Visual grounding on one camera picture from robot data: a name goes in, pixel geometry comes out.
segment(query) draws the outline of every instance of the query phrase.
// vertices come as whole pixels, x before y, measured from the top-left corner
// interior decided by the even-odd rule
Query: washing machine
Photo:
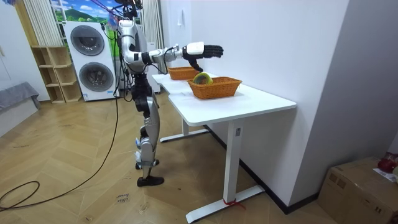
[[[97,22],[63,25],[81,93],[85,101],[114,98],[117,78],[108,38]]]

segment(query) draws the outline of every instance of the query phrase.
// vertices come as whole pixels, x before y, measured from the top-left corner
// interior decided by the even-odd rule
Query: humanoid robot
[[[202,72],[203,69],[198,66],[197,59],[220,58],[223,55],[223,48],[197,42],[188,44],[181,49],[176,45],[147,52],[144,33],[134,22],[134,17],[137,17],[136,7],[142,8],[141,2],[139,0],[116,0],[116,2],[121,4],[124,17],[128,18],[119,21],[118,31],[121,38],[119,48],[128,67],[128,72],[134,79],[134,85],[131,88],[132,98],[137,110],[143,112],[144,115],[144,125],[140,129],[141,136],[139,141],[136,141],[139,150],[136,154],[136,168],[142,169],[142,177],[138,179],[137,186],[159,185],[164,182],[164,178],[150,175],[152,167],[159,164],[159,161],[155,159],[160,131],[159,106],[147,81],[146,67],[153,63],[157,63],[159,67],[165,67],[166,62],[184,58],[194,69]]]

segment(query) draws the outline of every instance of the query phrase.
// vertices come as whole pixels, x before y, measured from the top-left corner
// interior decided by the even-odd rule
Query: desk leg
[[[264,189],[257,185],[236,194],[236,183],[238,181],[239,156],[241,153],[241,141],[243,133],[243,119],[236,119],[229,122],[228,142],[226,147],[226,164],[224,178],[224,199],[225,202],[240,202],[249,197],[264,192]],[[187,222],[203,218],[215,213],[230,205],[226,205],[223,200],[213,202],[202,208],[198,208],[186,215]]]
[[[191,136],[195,136],[198,134],[204,134],[204,133],[209,132],[207,129],[201,129],[198,131],[189,131],[189,126],[188,126],[187,122],[185,122],[183,118],[181,118],[181,120],[182,120],[182,134],[176,134],[173,136],[163,137],[160,139],[160,142],[178,140],[181,138],[191,137]]]

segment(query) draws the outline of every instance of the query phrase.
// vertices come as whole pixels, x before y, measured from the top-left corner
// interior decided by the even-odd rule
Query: brown basket
[[[213,84],[195,84],[187,80],[193,94],[202,100],[235,95],[241,80],[228,77],[213,78]]]
[[[169,68],[170,78],[172,80],[187,80],[195,78],[199,72],[192,67]]]

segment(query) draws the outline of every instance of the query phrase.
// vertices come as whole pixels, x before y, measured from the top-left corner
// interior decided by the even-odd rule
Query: cardboard box
[[[318,203],[339,224],[398,223],[398,185],[378,174],[379,159],[330,168]]]

